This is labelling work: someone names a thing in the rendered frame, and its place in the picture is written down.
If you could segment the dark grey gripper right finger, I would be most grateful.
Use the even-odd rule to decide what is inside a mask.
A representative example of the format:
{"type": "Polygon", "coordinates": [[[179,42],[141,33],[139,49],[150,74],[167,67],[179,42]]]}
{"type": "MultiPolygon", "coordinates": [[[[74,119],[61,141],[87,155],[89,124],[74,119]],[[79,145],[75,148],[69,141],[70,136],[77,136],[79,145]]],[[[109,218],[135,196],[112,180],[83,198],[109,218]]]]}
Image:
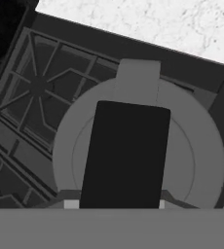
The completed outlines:
{"type": "Polygon", "coordinates": [[[197,209],[197,206],[194,206],[192,204],[189,204],[187,202],[184,202],[184,201],[181,201],[181,200],[174,198],[168,190],[161,191],[161,200],[165,200],[165,201],[167,201],[171,204],[174,204],[176,206],[179,206],[181,208],[197,209]]]}

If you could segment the grey kettle with black handle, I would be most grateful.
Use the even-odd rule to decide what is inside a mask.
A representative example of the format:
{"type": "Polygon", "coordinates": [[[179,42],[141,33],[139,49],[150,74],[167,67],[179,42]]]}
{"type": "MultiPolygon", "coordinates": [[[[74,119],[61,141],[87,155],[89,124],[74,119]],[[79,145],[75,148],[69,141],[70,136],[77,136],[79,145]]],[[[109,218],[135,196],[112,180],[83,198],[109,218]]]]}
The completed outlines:
{"type": "MultiPolygon", "coordinates": [[[[80,190],[95,105],[109,100],[115,81],[104,81],[79,97],[56,132],[53,169],[57,188],[80,190]]],[[[224,184],[224,145],[208,110],[182,86],[161,79],[157,103],[171,110],[165,190],[199,208],[213,208],[224,184]]]]}

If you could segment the black stove hob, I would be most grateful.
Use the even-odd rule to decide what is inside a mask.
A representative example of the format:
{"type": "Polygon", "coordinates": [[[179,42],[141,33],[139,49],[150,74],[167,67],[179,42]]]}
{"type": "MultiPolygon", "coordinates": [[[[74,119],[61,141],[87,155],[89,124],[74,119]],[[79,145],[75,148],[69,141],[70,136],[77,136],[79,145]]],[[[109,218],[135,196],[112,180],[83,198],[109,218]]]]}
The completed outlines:
{"type": "MultiPolygon", "coordinates": [[[[159,81],[194,94],[224,145],[224,65],[96,28],[34,14],[19,27],[0,73],[0,208],[55,198],[53,150],[69,107],[113,79],[95,105],[81,197],[87,207],[149,207],[161,200],[171,110],[159,81]]],[[[213,208],[224,206],[224,184],[213,208]]]]}

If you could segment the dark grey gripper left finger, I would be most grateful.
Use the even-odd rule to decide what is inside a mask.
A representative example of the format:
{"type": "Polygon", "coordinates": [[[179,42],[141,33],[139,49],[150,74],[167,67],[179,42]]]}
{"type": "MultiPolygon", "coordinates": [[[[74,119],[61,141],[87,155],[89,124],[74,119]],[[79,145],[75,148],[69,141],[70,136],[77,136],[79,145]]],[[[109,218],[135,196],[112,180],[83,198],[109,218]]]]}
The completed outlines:
{"type": "Polygon", "coordinates": [[[61,190],[57,196],[48,202],[34,206],[34,209],[44,208],[63,208],[66,200],[79,200],[81,197],[80,190],[61,190]]]}

